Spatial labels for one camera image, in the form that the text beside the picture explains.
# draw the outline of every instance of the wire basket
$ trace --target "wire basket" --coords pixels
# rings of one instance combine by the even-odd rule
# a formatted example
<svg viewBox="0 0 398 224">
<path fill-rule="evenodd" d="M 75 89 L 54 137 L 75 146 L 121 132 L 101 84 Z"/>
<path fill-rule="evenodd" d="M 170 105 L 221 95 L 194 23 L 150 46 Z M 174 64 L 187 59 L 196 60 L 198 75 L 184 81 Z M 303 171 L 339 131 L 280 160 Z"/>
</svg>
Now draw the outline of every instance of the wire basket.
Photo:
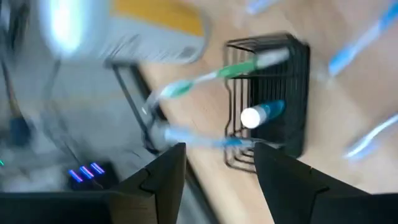
<svg viewBox="0 0 398 224">
<path fill-rule="evenodd" d="M 266 50 L 288 48 L 288 60 L 271 67 L 243 73 L 225 80 L 229 93 L 225 136 L 249 137 L 282 144 L 279 150 L 294 158 L 303 153 L 307 115 L 310 47 L 290 34 L 274 34 L 230 40 L 224 46 L 224 65 L 243 62 Z M 245 108 L 274 100 L 284 100 L 285 110 L 276 119 L 256 129 L 246 129 L 240 121 Z M 225 164 L 255 173 L 252 149 L 226 149 Z"/>
</svg>

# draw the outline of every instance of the white container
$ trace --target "white container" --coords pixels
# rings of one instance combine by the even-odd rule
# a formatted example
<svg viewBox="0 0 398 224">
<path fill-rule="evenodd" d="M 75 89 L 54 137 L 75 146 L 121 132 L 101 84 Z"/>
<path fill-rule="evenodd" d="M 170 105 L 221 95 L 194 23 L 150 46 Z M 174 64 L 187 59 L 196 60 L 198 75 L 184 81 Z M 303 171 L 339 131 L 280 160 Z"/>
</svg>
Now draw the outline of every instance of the white container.
<svg viewBox="0 0 398 224">
<path fill-rule="evenodd" d="M 56 57 L 190 63 L 201 57 L 202 15 L 173 0 L 38 0 L 42 35 Z"/>
</svg>

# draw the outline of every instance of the green toothbrush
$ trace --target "green toothbrush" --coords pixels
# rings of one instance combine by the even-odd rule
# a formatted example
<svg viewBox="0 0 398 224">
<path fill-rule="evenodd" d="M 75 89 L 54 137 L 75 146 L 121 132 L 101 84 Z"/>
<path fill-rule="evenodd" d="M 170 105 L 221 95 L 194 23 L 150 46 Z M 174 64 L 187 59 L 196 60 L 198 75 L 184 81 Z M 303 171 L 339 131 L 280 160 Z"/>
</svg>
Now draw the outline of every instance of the green toothbrush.
<svg viewBox="0 0 398 224">
<path fill-rule="evenodd" d="M 289 58 L 287 48 L 268 50 L 262 54 L 256 55 L 252 59 L 235 65 L 229 65 L 217 71 L 202 75 L 194 80 L 179 80 L 168 84 L 163 90 L 152 92 L 146 102 L 146 107 L 152 108 L 159 100 L 177 98 L 187 94 L 193 87 L 199 83 L 207 82 L 217 78 L 234 78 L 242 73 L 249 73 L 256 69 L 262 69 L 286 61 Z"/>
</svg>

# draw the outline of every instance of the blue toothbrush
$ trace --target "blue toothbrush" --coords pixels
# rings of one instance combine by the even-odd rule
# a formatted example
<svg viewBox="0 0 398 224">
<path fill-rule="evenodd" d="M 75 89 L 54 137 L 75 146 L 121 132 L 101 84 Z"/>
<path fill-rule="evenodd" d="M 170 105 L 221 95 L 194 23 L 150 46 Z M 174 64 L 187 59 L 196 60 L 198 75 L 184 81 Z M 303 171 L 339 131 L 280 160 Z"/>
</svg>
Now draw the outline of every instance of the blue toothbrush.
<svg viewBox="0 0 398 224">
<path fill-rule="evenodd" d="M 182 128 L 178 126 L 171 126 L 169 124 L 163 124 L 161 127 L 164 132 L 164 139 L 170 144 L 176 144 L 178 142 L 185 142 L 190 146 L 201 146 L 201 147 L 215 147 L 215 148 L 227 148 L 227 147 L 238 147 L 241 149 L 253 148 L 257 142 L 261 142 L 271 146 L 275 149 L 282 147 L 284 144 L 276 142 L 268 142 L 263 139 L 253 138 L 239 138 L 239 137 L 225 137 L 225 138 L 209 138 L 202 136 L 189 130 L 188 128 Z"/>
<path fill-rule="evenodd" d="M 339 74 L 349 65 L 362 50 L 375 41 L 380 35 L 393 25 L 398 17 L 398 2 L 394 3 L 380 17 L 380 19 L 366 31 L 358 40 L 346 45 L 343 50 L 338 52 L 329 63 L 329 73 L 332 76 Z"/>
<path fill-rule="evenodd" d="M 356 141 L 353 145 L 348 148 L 348 152 L 345 154 L 345 158 L 354 158 L 357 155 L 365 151 L 365 149 L 372 143 L 373 139 L 388 127 L 398 122 L 398 114 L 394 114 L 387 121 L 378 124 L 369 133 L 363 136 L 360 140 Z"/>
</svg>

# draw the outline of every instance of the yellow label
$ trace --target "yellow label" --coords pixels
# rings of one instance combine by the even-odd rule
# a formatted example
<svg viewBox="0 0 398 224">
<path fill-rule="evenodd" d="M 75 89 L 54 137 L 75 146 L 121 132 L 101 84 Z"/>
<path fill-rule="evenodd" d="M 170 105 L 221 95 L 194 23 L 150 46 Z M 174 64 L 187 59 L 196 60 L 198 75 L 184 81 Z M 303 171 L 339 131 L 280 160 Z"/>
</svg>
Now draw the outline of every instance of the yellow label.
<svg viewBox="0 0 398 224">
<path fill-rule="evenodd" d="M 114 13 L 162 27 L 203 36 L 201 17 L 194 8 L 176 0 L 113 0 Z"/>
</svg>

